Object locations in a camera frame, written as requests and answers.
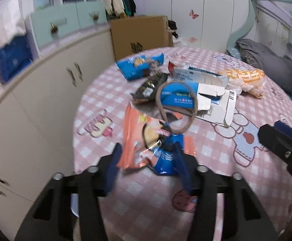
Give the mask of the mint green drawer unit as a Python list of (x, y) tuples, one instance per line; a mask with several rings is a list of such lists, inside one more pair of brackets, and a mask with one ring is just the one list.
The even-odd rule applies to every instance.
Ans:
[(75, 2), (32, 12), (26, 19), (27, 39), (35, 58), (81, 33), (107, 25), (102, 1)]

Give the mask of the small red wrapper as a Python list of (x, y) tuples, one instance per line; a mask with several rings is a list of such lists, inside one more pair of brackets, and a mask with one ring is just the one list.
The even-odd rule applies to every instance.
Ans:
[(178, 66), (174, 63), (172, 63), (171, 61), (169, 61), (168, 63), (168, 71), (169, 73), (173, 76), (174, 75), (174, 70), (177, 68)]

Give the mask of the pink checkered tablecloth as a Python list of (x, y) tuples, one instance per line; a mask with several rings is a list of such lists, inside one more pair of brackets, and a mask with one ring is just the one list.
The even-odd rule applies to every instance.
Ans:
[[(129, 82), (116, 64), (89, 82), (73, 126), (75, 171), (80, 173), (123, 144), (125, 110), (143, 80)], [(241, 94), (228, 128), (197, 119), (184, 133), (184, 150), (222, 175), (241, 173), (282, 231), (292, 218), (292, 177), (285, 163), (258, 141), (259, 127), (283, 121), (292, 127), (292, 100), (271, 79), (264, 94)], [(145, 166), (121, 171), (114, 190), (100, 201), (105, 226), (120, 240), (185, 240), (196, 199), (180, 180), (156, 175)]]

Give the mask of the mint green bunk bed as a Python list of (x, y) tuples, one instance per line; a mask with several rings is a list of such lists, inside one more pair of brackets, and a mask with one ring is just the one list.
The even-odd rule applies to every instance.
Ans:
[(292, 61), (292, 0), (233, 0), (232, 31), (226, 53), (241, 59), (238, 39), (261, 43)]

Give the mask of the white blue carton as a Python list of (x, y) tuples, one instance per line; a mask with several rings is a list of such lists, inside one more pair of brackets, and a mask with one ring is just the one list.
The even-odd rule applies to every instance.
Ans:
[(179, 80), (192, 81), (206, 85), (215, 85), (224, 88), (229, 83), (229, 78), (227, 76), (218, 75), (216, 73), (194, 67), (190, 67), (188, 69), (174, 67), (172, 74), (173, 77)]

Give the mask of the blue chip bag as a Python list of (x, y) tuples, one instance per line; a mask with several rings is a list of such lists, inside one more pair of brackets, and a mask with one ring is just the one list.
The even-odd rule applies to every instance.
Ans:
[(151, 71), (163, 65), (163, 62), (163, 53), (153, 57), (140, 55), (138, 57), (117, 61), (117, 67), (127, 81), (134, 81), (149, 76)]

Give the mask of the white paper shopping bag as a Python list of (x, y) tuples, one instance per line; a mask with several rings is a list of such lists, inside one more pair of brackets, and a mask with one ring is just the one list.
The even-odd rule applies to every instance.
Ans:
[(26, 33), (22, 1), (10, 0), (0, 14), (0, 49), (9, 45), (15, 37), (23, 37)]

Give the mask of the orange white plastic bag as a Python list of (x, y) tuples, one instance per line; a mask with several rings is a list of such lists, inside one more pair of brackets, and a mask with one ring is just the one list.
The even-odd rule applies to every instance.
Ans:
[(256, 98), (261, 98), (264, 94), (266, 75), (260, 69), (238, 70), (235, 68), (225, 68), (218, 74), (228, 77), (227, 88), (236, 90), (239, 94), (245, 92)]

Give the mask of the blue white tissue box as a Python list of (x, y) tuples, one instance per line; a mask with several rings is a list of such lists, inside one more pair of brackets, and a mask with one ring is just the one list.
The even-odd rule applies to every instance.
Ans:
[(196, 118), (229, 127), (235, 112), (237, 94), (216, 85), (191, 81), (179, 81), (167, 84), (160, 92), (163, 107), (192, 115), (196, 109)]

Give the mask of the blue shopping bag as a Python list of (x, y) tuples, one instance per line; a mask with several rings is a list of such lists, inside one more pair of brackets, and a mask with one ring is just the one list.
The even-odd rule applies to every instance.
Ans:
[(27, 37), (15, 37), (10, 44), (0, 48), (0, 83), (8, 83), (32, 61)]

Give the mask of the orange snack wrapper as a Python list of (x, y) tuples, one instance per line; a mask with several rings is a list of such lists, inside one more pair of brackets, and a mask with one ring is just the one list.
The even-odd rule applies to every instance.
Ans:
[[(145, 166), (150, 166), (150, 161), (147, 159), (148, 153), (143, 144), (141, 130), (146, 123), (157, 125), (168, 123), (150, 117), (149, 115), (142, 113), (135, 109), (132, 104), (128, 104), (125, 111), (123, 133), (124, 133), (124, 146), (122, 156), (118, 163), (118, 167), (121, 169), (141, 169)], [(195, 147), (191, 137), (183, 136), (184, 145), (183, 152), (194, 156)]]

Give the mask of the dark green hanging garment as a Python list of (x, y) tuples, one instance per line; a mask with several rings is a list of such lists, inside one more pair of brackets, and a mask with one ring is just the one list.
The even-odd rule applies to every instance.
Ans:
[(125, 14), (127, 16), (133, 17), (136, 13), (136, 5), (134, 0), (122, 0), (124, 9), (125, 9)]

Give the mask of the black snack wrapper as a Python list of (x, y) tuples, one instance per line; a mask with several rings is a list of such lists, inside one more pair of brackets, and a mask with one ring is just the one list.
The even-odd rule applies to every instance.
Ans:
[(142, 104), (154, 101), (158, 88), (167, 81), (168, 76), (167, 73), (154, 72), (135, 93), (131, 93), (132, 102)]

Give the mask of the blue cookie wrapper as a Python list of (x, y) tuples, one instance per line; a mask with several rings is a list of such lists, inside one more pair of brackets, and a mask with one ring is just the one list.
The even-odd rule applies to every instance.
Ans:
[(177, 175), (174, 144), (184, 145), (183, 134), (174, 134), (166, 124), (144, 124), (141, 130), (143, 144), (147, 150), (147, 159), (157, 175)]

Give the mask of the white plastic bag on floor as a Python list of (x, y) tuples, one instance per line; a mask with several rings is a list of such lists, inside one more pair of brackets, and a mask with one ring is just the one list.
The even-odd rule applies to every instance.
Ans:
[(176, 44), (179, 47), (188, 47), (189, 46), (189, 38), (185, 38), (182, 35), (179, 35), (179, 37), (176, 40)]

